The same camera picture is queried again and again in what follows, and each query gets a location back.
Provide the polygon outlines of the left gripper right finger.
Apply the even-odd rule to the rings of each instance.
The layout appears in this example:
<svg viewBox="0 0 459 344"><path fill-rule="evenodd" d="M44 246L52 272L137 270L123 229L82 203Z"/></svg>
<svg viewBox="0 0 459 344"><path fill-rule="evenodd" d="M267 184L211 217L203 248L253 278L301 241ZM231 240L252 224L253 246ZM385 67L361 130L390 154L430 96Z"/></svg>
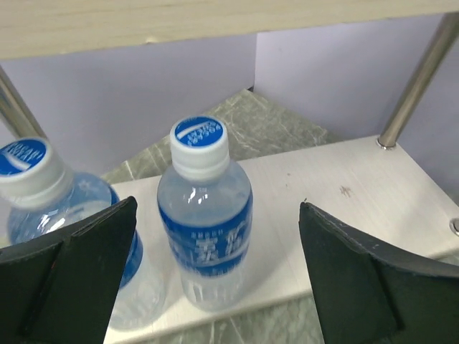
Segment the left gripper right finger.
<svg viewBox="0 0 459 344"><path fill-rule="evenodd" d="M458 342L458 266L400 249L308 202L299 232L325 343Z"/></svg>

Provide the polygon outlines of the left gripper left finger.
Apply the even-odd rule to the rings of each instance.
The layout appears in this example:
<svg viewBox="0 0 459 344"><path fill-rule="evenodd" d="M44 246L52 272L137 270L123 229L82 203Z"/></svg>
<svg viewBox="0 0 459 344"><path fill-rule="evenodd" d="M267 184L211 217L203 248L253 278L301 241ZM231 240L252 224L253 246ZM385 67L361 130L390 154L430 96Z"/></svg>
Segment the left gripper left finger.
<svg viewBox="0 0 459 344"><path fill-rule="evenodd" d="M1 249L2 343L102 343L133 233L132 196L56 231Z"/></svg>

